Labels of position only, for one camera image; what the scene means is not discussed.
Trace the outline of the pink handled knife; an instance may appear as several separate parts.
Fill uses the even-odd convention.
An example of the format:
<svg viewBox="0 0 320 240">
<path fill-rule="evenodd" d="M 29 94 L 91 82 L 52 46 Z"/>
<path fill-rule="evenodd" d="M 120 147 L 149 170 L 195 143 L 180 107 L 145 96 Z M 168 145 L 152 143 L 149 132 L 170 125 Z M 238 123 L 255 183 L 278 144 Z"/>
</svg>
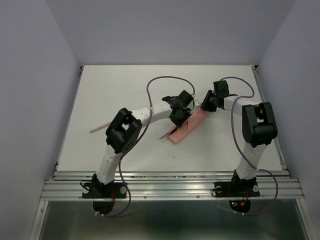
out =
<svg viewBox="0 0 320 240">
<path fill-rule="evenodd" d="M 182 127 L 186 126 L 188 123 L 184 123 L 181 127 L 174 127 L 173 129 L 171 129 L 169 132 L 165 133 L 163 136 L 161 136 L 158 140 L 162 140 L 170 135 L 172 135 L 173 133 L 175 133 L 177 130 L 181 129 Z"/>
</svg>

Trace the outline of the pink cloth napkin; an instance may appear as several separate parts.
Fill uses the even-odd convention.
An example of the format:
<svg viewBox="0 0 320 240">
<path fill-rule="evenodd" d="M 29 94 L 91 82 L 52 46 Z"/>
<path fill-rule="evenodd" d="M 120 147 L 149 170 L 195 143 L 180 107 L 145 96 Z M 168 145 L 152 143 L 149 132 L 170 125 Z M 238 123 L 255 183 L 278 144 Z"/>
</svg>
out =
<svg viewBox="0 0 320 240">
<path fill-rule="evenodd" d="M 187 125 L 178 129 L 167 138 L 175 145 L 183 141 L 188 135 L 190 135 L 197 127 L 199 127 L 203 121 L 207 118 L 208 114 L 200 108 L 197 108 L 189 119 L 185 122 Z"/>
</svg>

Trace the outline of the pink handled fork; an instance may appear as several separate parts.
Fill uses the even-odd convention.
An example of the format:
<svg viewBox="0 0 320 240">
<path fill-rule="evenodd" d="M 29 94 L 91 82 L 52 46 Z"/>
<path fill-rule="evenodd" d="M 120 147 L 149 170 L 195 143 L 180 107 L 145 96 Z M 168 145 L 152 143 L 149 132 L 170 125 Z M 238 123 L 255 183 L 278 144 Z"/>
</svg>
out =
<svg viewBox="0 0 320 240">
<path fill-rule="evenodd" d="M 92 133 L 95 133 L 95 132 L 97 132 L 97 131 L 99 131 L 99 130 L 102 130 L 102 129 L 104 129 L 104 128 L 107 128 L 110 124 L 111 124 L 111 122 L 108 122 L 108 123 L 106 123 L 106 124 L 103 124 L 103 125 L 101 125 L 101 126 L 99 126 L 99 127 L 96 127 L 96 128 L 94 128 L 94 129 L 90 130 L 89 132 L 90 132 L 91 134 L 92 134 Z"/>
</svg>

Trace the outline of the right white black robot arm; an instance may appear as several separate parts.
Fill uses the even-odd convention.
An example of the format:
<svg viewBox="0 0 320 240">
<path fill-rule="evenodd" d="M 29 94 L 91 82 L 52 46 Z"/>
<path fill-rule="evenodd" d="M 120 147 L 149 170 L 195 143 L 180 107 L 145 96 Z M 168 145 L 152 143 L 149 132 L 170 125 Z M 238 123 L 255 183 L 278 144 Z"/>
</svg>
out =
<svg viewBox="0 0 320 240">
<path fill-rule="evenodd" d="M 248 190 L 246 181 L 253 180 L 257 172 L 268 172 L 259 168 L 264 151 L 278 135 L 273 107 L 269 102 L 255 102 L 254 88 L 244 79 L 233 77 L 246 84 L 250 93 L 247 95 L 231 94 L 227 80 L 224 77 L 213 82 L 213 90 L 209 90 L 201 104 L 201 109 L 206 112 L 216 112 L 217 109 L 230 112 L 231 134 L 233 142 L 241 160 L 235 169 L 237 179 L 230 182 L 231 192 L 242 195 Z M 240 148 L 235 131 L 235 116 L 241 118 L 241 133 L 244 147 Z"/>
</svg>

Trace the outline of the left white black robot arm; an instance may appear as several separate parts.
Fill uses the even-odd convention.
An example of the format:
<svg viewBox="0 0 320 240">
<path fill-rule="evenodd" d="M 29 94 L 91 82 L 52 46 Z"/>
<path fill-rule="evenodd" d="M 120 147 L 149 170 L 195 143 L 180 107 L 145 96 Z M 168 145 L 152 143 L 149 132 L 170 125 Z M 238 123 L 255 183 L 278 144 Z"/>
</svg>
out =
<svg viewBox="0 0 320 240">
<path fill-rule="evenodd" d="M 92 176 L 91 189 L 100 197 L 108 196 L 119 162 L 138 143 L 142 130 L 164 119 L 171 120 L 180 128 L 200 105 L 193 95 L 184 90 L 178 96 L 165 96 L 145 108 L 132 111 L 120 109 L 105 131 L 105 153 L 100 167 Z"/>
</svg>

